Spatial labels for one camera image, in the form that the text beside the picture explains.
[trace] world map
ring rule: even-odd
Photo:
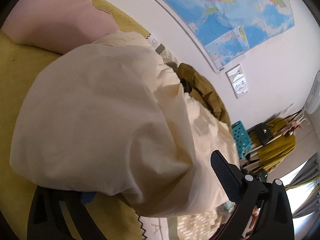
[[[218,69],[294,26],[289,0],[163,0],[189,26]]]

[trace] teal basket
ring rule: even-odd
[[[241,121],[234,123],[231,127],[233,138],[237,144],[239,158],[244,159],[244,156],[251,151],[251,140],[249,134],[245,130]]]

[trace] pillow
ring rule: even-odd
[[[120,28],[91,0],[19,0],[2,30],[15,43],[65,54]]]

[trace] wall socket panel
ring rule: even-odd
[[[248,93],[247,81],[240,64],[228,70],[226,74],[236,95],[236,98],[240,98]]]

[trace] cream fabric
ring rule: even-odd
[[[43,187],[122,193],[139,215],[177,216],[227,200],[210,167],[215,149],[238,164],[226,125],[183,94],[140,34],[119,31],[41,71],[16,122],[10,165]]]

